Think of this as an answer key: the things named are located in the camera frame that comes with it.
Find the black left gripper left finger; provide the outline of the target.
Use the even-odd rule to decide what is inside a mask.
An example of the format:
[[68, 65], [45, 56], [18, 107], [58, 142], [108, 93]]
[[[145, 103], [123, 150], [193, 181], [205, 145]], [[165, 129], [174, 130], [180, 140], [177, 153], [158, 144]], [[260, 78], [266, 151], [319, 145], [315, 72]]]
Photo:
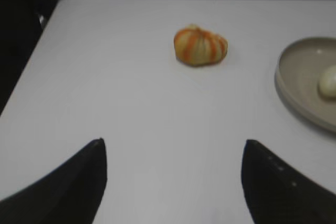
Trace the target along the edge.
[[1, 200], [1, 223], [93, 223], [107, 184], [104, 139]]

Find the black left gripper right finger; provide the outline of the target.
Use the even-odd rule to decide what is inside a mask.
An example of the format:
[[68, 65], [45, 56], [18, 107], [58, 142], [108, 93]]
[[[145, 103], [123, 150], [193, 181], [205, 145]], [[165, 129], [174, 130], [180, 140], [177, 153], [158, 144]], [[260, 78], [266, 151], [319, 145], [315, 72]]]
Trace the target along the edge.
[[254, 223], [335, 223], [335, 194], [247, 140], [241, 184]]

